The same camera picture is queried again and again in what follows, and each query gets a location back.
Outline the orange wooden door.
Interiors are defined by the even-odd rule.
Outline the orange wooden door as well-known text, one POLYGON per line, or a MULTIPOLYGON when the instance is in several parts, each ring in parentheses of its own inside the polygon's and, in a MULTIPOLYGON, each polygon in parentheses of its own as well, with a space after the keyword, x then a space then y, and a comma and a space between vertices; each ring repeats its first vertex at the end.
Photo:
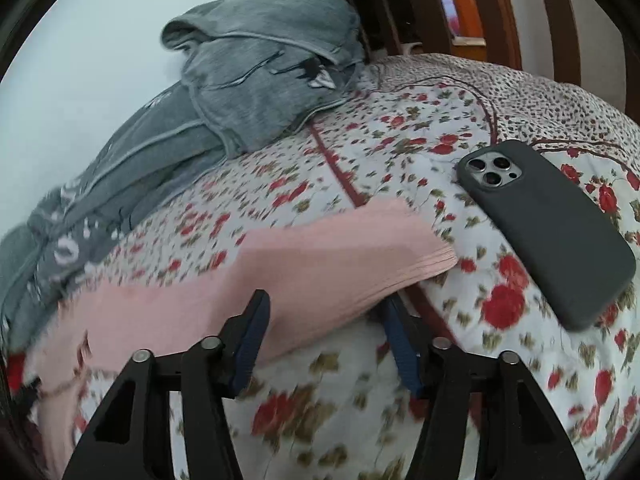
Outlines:
POLYGON ((475 0, 442 0, 451 32, 451 52, 460 58, 487 60, 483 26, 475 0))

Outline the pink knit sweater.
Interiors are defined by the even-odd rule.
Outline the pink knit sweater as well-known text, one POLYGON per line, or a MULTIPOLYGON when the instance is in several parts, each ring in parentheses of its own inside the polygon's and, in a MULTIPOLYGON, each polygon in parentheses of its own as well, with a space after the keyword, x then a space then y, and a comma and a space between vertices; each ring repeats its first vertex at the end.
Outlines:
POLYGON ((94 370, 118 372, 130 356, 184 351, 241 313, 258 289, 271 321, 258 358, 269 361, 358 318, 392 292, 457 263, 454 248, 402 200, 286 228, 248 232, 235 258, 168 287, 101 283, 58 311, 32 355, 43 386, 38 427, 49 474, 72 456, 80 389, 94 370))

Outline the black smartphone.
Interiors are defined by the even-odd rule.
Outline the black smartphone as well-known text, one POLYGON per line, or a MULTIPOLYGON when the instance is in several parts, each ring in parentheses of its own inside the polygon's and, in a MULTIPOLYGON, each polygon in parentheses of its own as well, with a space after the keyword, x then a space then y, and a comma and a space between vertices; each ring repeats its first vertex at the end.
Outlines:
POLYGON ((457 163, 458 182, 525 266, 560 324, 593 325, 631 283, 631 248, 579 186, 527 144, 509 140, 457 163))

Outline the grey floral quilt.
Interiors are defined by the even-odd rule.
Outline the grey floral quilt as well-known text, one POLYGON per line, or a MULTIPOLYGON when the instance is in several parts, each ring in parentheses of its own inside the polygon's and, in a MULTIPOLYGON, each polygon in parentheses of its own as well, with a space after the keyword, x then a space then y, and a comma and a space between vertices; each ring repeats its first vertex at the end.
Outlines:
POLYGON ((58 302, 152 212, 230 159, 343 104, 363 63, 347 0, 217 0, 170 20, 180 79, 1 242, 1 349, 25 351, 58 302))

